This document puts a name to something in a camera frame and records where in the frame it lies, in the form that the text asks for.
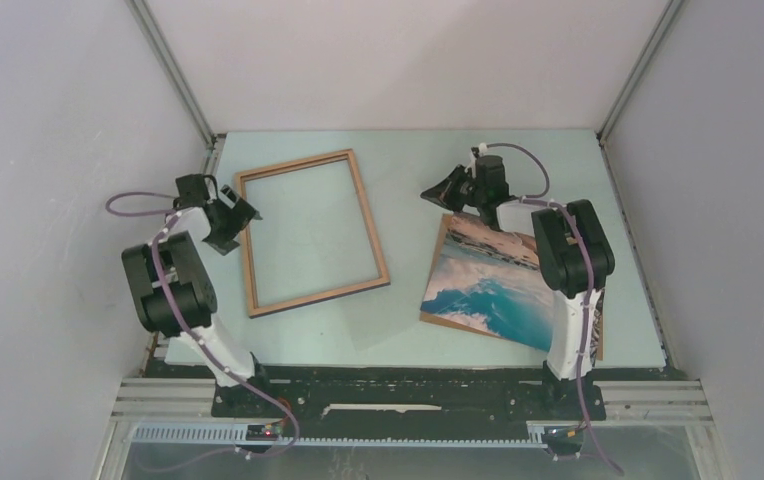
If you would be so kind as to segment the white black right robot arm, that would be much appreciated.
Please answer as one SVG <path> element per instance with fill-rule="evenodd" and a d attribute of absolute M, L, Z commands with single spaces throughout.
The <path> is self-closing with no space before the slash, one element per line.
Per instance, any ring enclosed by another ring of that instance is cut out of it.
<path fill-rule="evenodd" d="M 539 392 L 543 411 L 564 418 L 580 403 L 570 380 L 581 380 L 593 368 L 594 311 L 615 256 L 593 204 L 587 199 L 562 204 L 542 196 L 514 196 L 498 155 L 472 153 L 469 165 L 458 165 L 420 197 L 444 210 L 460 213 L 472 207 L 482 223 L 498 232 L 521 233 L 523 227 L 502 218 L 514 207 L 530 215 L 539 270 L 546 286 L 564 299 L 553 327 L 546 365 L 557 379 Z"/>

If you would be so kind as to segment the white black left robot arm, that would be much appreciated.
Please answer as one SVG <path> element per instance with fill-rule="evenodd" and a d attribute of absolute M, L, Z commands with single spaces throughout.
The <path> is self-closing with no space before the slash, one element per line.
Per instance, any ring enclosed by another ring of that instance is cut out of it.
<path fill-rule="evenodd" d="M 129 247 L 121 261 L 142 327 L 177 338 L 194 349 L 218 386 L 238 387 L 236 404 L 262 416 L 274 403 L 273 388 L 262 382 L 255 355 L 234 344 L 218 316 L 218 298 L 199 250 L 226 256 L 239 248 L 239 234 L 259 212 L 228 185 L 206 174 L 175 181 L 177 194 L 161 211 L 164 224 L 149 241 Z"/>

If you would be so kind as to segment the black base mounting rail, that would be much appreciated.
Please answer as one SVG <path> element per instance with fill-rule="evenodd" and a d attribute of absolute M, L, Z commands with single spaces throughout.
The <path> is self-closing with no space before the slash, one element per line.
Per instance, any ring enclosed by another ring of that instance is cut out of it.
<path fill-rule="evenodd" d="M 303 440 L 524 441 L 538 422 L 603 421 L 601 389 L 542 368 L 267 366 L 252 385 L 214 390 L 216 418 L 275 418 Z"/>

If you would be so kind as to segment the wooden picture frame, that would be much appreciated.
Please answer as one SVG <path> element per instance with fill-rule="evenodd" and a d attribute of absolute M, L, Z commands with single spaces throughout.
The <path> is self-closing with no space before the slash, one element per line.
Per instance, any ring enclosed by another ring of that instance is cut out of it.
<path fill-rule="evenodd" d="M 353 150 L 241 171 L 234 181 L 264 214 L 240 235 L 249 317 L 390 284 Z"/>

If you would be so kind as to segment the aluminium extrusion base frame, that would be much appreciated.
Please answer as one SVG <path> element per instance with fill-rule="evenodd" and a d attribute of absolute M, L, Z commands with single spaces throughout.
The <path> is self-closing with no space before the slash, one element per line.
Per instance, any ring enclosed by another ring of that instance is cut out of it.
<path fill-rule="evenodd" d="M 580 425 L 538 422 L 524 441 L 347 441 L 303 440 L 296 418 L 294 433 L 286 434 L 275 418 L 216 418 L 211 414 L 218 385 L 202 368 L 191 367 L 180 376 L 127 378 L 112 409 L 105 452 L 97 473 L 108 477 L 123 469 L 122 456 L 136 438 L 178 441 L 227 441 L 237 445 L 291 442 L 300 446 L 409 445 L 424 447 L 544 448 L 568 441 L 573 433 L 595 432 L 606 427 L 678 427 L 688 438 L 692 458 L 704 479 L 728 479 L 732 472 L 724 461 L 722 445 L 702 384 L 678 370 L 597 369 L 588 378 L 601 389 L 606 418 L 584 420 Z"/>

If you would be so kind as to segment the clear acrylic frame sheet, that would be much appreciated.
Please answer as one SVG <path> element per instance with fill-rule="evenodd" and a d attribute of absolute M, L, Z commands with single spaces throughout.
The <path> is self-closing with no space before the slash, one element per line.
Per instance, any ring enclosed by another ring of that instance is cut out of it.
<path fill-rule="evenodd" d="M 263 215 L 242 237 L 242 330 L 334 334 L 358 351 L 415 336 L 434 220 L 423 183 L 418 168 L 364 158 L 242 176 Z"/>

